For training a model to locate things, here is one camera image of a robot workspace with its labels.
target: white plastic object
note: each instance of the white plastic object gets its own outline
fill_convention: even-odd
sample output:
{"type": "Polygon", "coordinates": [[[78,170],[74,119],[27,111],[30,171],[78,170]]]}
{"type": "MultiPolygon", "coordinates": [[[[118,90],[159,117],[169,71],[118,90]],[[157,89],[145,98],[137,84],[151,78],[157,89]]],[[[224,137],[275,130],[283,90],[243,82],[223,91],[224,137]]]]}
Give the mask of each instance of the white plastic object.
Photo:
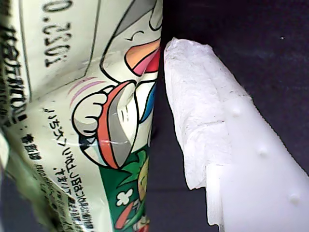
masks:
{"type": "Polygon", "coordinates": [[[309,177],[208,45],[173,39],[165,81],[190,189],[223,232],[308,232],[309,177]]]}

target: black background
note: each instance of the black background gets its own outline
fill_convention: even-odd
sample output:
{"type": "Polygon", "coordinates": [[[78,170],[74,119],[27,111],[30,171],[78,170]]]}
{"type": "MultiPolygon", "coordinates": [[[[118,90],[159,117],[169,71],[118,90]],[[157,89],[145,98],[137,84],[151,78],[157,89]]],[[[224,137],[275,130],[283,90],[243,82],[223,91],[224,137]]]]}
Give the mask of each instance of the black background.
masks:
{"type": "MultiPolygon", "coordinates": [[[[162,47],[173,36],[213,46],[309,173],[309,1],[165,0],[162,47]]],[[[185,183],[162,62],[150,156],[151,232],[217,232],[207,225],[205,190],[185,183]]],[[[2,188],[6,232],[42,232],[14,184],[2,188]]]]}

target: cartoon illustration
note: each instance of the cartoon illustration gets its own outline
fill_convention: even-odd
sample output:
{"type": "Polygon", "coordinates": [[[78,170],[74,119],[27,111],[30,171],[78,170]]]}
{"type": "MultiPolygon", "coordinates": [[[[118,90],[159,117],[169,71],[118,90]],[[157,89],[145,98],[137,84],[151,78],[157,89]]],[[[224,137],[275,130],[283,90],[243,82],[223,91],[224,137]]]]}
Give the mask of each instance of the cartoon illustration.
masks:
{"type": "Polygon", "coordinates": [[[162,0],[133,0],[103,52],[99,68],[105,77],[87,77],[70,90],[83,85],[72,97],[72,125],[82,152],[100,167],[120,231],[148,231],[146,151],[161,24],[162,0]]]}

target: white clover graphic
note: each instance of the white clover graphic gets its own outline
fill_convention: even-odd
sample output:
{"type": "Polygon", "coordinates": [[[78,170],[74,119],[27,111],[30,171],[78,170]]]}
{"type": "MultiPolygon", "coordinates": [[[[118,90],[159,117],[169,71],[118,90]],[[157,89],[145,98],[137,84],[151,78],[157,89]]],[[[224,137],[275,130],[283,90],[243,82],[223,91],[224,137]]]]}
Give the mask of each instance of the white clover graphic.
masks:
{"type": "Polygon", "coordinates": [[[117,206],[127,205],[130,201],[130,197],[132,196],[132,194],[133,194],[133,189],[129,189],[126,193],[120,192],[117,195],[118,201],[117,201],[116,205],[117,206]]]}

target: snack bag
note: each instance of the snack bag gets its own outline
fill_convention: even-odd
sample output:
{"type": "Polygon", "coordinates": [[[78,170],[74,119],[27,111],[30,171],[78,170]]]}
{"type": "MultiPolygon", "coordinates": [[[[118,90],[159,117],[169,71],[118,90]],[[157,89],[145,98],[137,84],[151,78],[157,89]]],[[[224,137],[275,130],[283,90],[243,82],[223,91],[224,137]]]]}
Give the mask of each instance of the snack bag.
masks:
{"type": "Polygon", "coordinates": [[[162,0],[1,0],[6,170],[49,231],[149,230],[161,25],[162,0]]]}

